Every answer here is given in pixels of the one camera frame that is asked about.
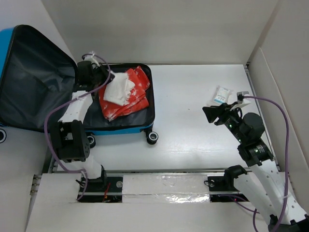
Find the white tissue pack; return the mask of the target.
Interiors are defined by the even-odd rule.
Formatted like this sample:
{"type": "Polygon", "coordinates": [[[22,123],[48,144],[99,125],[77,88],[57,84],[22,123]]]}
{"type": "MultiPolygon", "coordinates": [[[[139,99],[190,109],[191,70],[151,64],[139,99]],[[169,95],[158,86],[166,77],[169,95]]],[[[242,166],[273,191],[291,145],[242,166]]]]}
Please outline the white tissue pack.
{"type": "Polygon", "coordinates": [[[229,97],[234,91],[218,85],[213,95],[212,101],[215,104],[228,103],[229,97]]]}

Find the red white patterned cloth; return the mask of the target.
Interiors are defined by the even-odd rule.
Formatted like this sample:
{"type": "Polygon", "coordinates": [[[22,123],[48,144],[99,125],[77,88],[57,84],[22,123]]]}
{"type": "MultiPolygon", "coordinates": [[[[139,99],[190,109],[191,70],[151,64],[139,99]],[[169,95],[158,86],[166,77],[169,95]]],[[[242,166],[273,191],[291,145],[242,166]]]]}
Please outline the red white patterned cloth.
{"type": "Polygon", "coordinates": [[[109,121],[113,121],[120,116],[129,115],[149,106],[149,102],[146,98],[146,90],[148,90],[151,86],[151,83],[146,73],[142,70],[141,66],[137,66],[134,69],[130,68],[126,71],[126,73],[129,75],[130,81],[135,84],[135,87],[131,90],[128,104],[119,106],[117,104],[105,101],[103,99],[103,94],[106,86],[98,92],[99,104],[101,106],[103,116],[109,121]]]}

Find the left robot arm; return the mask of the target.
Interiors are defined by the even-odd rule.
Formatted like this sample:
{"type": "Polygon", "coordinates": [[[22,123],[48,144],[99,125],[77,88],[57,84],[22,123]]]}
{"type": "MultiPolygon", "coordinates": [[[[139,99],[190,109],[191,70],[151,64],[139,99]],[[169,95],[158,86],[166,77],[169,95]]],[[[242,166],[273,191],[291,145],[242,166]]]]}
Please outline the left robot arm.
{"type": "Polygon", "coordinates": [[[106,189],[108,180],[103,166],[90,154],[96,140],[85,131],[83,122],[97,88],[113,77],[110,68],[94,58],[78,62],[71,100],[63,104],[64,114],[50,126],[52,153],[60,167],[68,173],[82,173],[99,192],[106,189]]]}

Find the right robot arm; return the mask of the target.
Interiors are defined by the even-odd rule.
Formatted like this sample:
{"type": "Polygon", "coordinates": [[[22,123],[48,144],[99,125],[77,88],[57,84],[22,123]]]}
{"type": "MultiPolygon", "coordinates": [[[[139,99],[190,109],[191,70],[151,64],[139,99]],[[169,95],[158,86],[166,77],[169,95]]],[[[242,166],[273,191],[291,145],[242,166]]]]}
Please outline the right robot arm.
{"type": "Polygon", "coordinates": [[[239,142],[238,152],[248,168],[260,181],[257,186],[241,166],[227,168],[223,180],[228,190],[237,189],[256,208],[268,225],[270,232],[307,232],[309,215],[298,204],[277,169],[274,156],[261,136],[265,127],[256,113],[242,114],[235,104],[202,108],[209,123],[224,125],[239,142]]]}

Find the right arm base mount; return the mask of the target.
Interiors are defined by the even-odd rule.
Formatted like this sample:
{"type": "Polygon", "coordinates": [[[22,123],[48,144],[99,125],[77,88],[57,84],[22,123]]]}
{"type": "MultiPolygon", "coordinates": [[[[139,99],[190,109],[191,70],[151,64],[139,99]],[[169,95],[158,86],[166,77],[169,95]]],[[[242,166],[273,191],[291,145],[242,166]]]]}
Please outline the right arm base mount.
{"type": "Polygon", "coordinates": [[[204,185],[209,188],[211,203],[248,202],[243,194],[225,182],[223,176],[208,176],[204,185]]]}

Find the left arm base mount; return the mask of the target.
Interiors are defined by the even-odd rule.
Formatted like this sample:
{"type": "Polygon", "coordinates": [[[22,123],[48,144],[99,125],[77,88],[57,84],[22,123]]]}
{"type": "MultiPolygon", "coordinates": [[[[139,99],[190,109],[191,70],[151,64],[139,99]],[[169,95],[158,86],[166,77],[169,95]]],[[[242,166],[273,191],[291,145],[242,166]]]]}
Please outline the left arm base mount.
{"type": "Polygon", "coordinates": [[[80,186],[78,193],[78,202],[81,203],[121,203],[122,202],[122,189],[123,177],[122,176],[108,176],[102,182],[99,179],[89,179],[85,193],[84,190],[84,177],[81,181],[83,184],[80,186]]]}

